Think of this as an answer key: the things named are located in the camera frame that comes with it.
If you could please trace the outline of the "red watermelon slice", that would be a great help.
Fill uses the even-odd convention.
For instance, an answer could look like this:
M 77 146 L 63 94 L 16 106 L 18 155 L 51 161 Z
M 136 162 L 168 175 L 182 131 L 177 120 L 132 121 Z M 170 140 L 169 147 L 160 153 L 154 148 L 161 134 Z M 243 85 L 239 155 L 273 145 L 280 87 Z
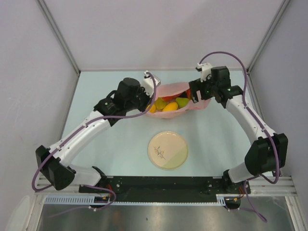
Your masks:
M 186 90 L 186 91 L 184 91 L 180 94 L 162 97 L 162 100 L 165 101 L 165 102 L 169 102 L 169 101 L 175 100 L 176 98 L 187 98 L 187 99 L 190 100 L 191 99 L 190 89 L 188 89 L 188 90 Z

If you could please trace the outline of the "pink plastic bag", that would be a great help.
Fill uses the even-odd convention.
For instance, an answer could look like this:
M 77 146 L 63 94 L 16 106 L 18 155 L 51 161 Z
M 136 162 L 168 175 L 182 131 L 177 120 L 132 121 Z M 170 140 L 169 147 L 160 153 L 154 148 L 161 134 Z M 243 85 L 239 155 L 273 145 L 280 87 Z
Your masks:
M 171 97 L 176 94 L 184 93 L 186 90 L 189 90 L 189 83 L 188 82 L 178 82 L 178 83 L 171 83 L 171 84 L 165 84 L 160 85 L 157 88 L 156 92 L 156 98 L 159 97 Z M 177 116 L 180 116 L 187 111 L 191 110 L 203 110 L 205 109 L 209 103 L 210 99 L 208 100 L 201 100 L 200 92 L 197 93 L 199 102 L 194 103 L 192 100 L 189 100 L 189 102 L 183 107 L 179 108 L 178 110 L 168 111 L 168 112 L 161 112 L 156 110 L 154 113 L 148 112 L 146 115 L 153 118 L 160 118 L 160 119 L 171 119 Z

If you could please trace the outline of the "round cream plate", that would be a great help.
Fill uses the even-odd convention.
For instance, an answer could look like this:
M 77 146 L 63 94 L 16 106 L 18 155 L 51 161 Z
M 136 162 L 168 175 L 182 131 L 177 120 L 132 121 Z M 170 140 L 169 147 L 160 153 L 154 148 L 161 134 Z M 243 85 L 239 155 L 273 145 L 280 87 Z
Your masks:
M 148 144 L 148 157 L 160 169 L 175 170 L 186 162 L 188 156 L 186 140 L 173 131 L 156 134 Z

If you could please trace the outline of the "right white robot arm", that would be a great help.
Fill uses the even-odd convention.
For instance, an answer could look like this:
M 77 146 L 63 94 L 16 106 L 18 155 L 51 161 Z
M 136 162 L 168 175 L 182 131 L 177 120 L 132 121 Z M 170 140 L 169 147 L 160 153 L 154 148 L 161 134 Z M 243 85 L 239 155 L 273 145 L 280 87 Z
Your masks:
M 234 116 L 251 144 L 244 161 L 223 173 L 223 190 L 233 193 L 239 188 L 240 182 L 263 177 L 264 173 L 270 171 L 276 173 L 271 183 L 277 183 L 280 169 L 286 161 L 287 136 L 276 133 L 257 115 L 247 103 L 244 90 L 231 84 L 226 66 L 213 67 L 204 63 L 198 64 L 196 70 L 201 72 L 201 77 L 189 82 L 192 101 L 197 103 L 215 98 Z

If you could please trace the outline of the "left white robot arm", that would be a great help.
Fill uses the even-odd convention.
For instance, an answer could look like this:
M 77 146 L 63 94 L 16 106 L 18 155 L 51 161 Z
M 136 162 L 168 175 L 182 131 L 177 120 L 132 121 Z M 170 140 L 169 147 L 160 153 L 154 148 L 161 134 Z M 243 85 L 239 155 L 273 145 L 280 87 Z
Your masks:
M 138 110 L 140 115 L 148 112 L 154 103 L 157 86 L 153 76 L 145 76 L 142 82 L 126 77 L 116 90 L 100 100 L 93 111 L 69 135 L 49 148 L 41 145 L 35 151 L 38 169 L 56 190 L 63 190 L 71 183 L 89 185 L 95 192 L 106 188 L 103 173 L 97 167 L 72 167 L 70 164 L 79 152 L 101 132 L 111 128 L 118 120 L 127 119 L 128 112 Z

